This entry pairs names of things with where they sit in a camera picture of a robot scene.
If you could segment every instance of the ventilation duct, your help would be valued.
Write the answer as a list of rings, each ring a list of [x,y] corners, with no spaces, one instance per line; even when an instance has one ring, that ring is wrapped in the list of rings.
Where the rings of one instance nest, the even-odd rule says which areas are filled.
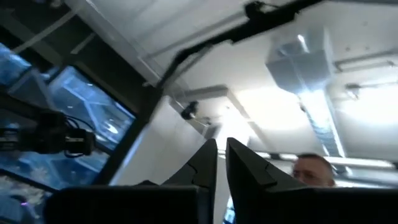
[[[324,89],[332,76],[331,45],[325,29],[298,34],[288,44],[275,43],[266,63],[276,84],[301,99],[313,131],[329,156],[345,157]],[[344,167],[337,167],[344,172]]]

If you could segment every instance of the man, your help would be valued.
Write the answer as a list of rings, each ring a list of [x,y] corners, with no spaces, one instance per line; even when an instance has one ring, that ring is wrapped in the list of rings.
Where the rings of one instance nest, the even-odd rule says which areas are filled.
[[[335,186],[332,166],[325,158],[317,154],[299,155],[293,166],[293,177],[310,186]]]

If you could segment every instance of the short hair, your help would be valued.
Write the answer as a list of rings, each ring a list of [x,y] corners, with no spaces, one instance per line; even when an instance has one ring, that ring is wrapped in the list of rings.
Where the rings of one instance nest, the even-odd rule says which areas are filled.
[[[319,156],[315,153],[303,153],[297,156],[298,159],[318,159],[319,161],[323,162],[324,165],[333,173],[333,167],[331,166],[330,162],[327,161],[323,156]]]

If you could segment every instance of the ceiling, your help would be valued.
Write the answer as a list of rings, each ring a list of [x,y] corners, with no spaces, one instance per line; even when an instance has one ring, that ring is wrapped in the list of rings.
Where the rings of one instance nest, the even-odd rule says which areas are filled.
[[[154,83],[178,50],[245,21],[241,13],[245,2],[69,0],[67,4],[149,83]],[[271,3],[279,5],[285,2],[274,0]],[[170,44],[228,17],[235,19],[164,50]],[[180,78],[174,88],[195,90],[226,85],[251,120],[260,127],[262,135],[266,136],[266,142],[264,138],[253,136],[252,142],[255,142],[257,150],[323,154],[322,145],[300,109],[298,98],[278,88],[265,66],[272,46],[289,42],[309,28],[322,26],[330,33],[333,61],[344,61],[395,49],[398,44],[395,21],[398,21],[398,7],[324,2],[303,11],[291,24],[237,45],[215,47]],[[388,55],[385,60],[395,61],[396,56]],[[327,92],[335,109],[336,129],[348,156],[398,161],[398,113],[394,116],[386,108],[386,105],[397,102],[390,99],[391,95],[381,96],[384,104],[367,104],[373,109],[369,112],[372,117],[360,116],[365,109],[352,109],[354,103],[343,88],[351,82],[397,80],[397,72],[397,68],[376,67],[334,74]],[[223,108],[230,103],[227,98],[209,100],[202,104],[199,116],[222,116]],[[378,121],[375,117],[384,118],[384,121]]]

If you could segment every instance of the window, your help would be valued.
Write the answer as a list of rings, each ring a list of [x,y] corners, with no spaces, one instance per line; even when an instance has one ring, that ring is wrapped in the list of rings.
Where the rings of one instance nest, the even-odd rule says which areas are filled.
[[[67,67],[48,83],[56,68],[40,73],[19,56],[11,55],[5,46],[0,47],[1,52],[8,52],[8,56],[0,61],[7,65],[0,67],[0,83],[4,87],[1,91],[87,122],[91,127],[82,122],[78,124],[81,128],[93,128],[98,142],[92,155],[76,159],[66,158],[63,153],[0,152],[0,169],[53,189],[92,183],[135,117],[74,67]],[[30,128],[35,125],[35,121],[0,110],[1,127]]]
[[[51,194],[0,176],[0,223],[43,223],[44,201]]]

